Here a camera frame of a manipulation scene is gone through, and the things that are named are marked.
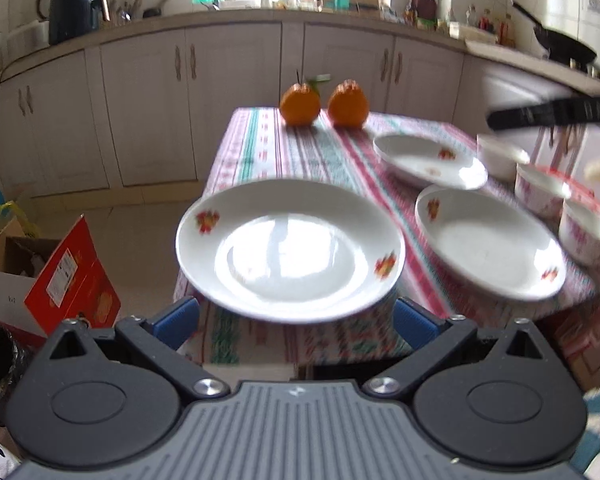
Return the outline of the bumpy orange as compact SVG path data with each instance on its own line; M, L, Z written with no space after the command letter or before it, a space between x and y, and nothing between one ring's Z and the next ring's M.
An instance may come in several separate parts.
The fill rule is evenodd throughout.
M369 112L370 104L366 95L352 79L338 84L327 105L327 116L336 128L362 128Z

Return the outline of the white plate with fruit print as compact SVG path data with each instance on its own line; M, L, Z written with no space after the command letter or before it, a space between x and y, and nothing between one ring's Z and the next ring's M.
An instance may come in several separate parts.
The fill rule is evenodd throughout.
M181 218L175 252L212 304L294 325L379 304L406 259L402 231L381 206L298 179L251 181L197 200Z

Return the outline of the black frying pan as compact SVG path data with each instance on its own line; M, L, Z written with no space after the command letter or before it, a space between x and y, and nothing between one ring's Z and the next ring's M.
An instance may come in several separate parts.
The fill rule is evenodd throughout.
M584 44L558 30L547 28L516 0L510 0L510 5L533 24L536 41L543 47L550 61L565 65L576 66L584 72L597 58L597 53Z

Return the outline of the white bowl pink flowers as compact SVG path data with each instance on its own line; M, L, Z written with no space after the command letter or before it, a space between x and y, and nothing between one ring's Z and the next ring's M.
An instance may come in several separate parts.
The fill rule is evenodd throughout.
M562 248L581 266L600 266L600 214L575 200L565 200L558 226Z
M556 220L564 201L569 200L570 185L532 165L517 165L515 196L524 208L542 219Z

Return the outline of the orange with green leaf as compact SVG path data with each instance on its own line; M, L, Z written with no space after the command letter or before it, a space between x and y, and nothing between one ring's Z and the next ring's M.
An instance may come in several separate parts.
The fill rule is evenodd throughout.
M321 113L320 85L332 79L329 74L316 75L300 80L282 96L278 110L287 127L309 127Z

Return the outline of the red cardboard box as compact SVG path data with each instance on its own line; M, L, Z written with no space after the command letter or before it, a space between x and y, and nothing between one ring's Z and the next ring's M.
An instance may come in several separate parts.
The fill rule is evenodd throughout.
M68 318L113 326L120 307L83 217L62 240L27 237L17 220L0 233L0 326L20 344L41 347Z

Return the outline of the striped patterned tablecloth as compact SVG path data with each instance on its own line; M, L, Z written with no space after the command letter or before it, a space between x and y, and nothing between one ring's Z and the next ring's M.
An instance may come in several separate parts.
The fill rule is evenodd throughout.
M254 179L297 178L366 196L387 209L404 233L399 295L436 315L466 314L486 327L528 314L547 322L568 359L600 368L600 270L569 266L560 294L540 304L514 304L473 292L443 269L420 235L416 191L391 177L374 153L374 136L389 132L424 136L466 154L476 148L470 136L444 122L373 114L362 130L336 130L320 116L311 130L290 130L277 110L240 108L228 124L204 190L213 194ZM340 321L297 326L248 320L204 302L198 327L181 350L202 364L357 363L405 356L410 348L395 327L391 300Z

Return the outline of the white kitchen cabinets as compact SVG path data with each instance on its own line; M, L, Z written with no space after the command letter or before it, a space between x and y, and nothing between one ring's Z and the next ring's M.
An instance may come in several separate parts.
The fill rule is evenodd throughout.
M380 23L237 12L162 18L32 53L0 74L0 186L46 196L206 180L235 110L297 80L357 81L378 113L486 131L491 107L600 82L517 51Z

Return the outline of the knife block with knives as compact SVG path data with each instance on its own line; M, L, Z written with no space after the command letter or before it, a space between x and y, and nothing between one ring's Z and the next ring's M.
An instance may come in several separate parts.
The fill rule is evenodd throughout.
M438 15L438 0L413 0L412 9L416 18L435 21Z

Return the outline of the white deep plate fruit print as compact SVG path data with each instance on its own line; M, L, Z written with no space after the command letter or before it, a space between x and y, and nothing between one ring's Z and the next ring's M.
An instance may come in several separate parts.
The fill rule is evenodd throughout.
M533 302L565 284L567 261L554 234L493 196L430 186L417 197L415 218L436 256L485 292Z

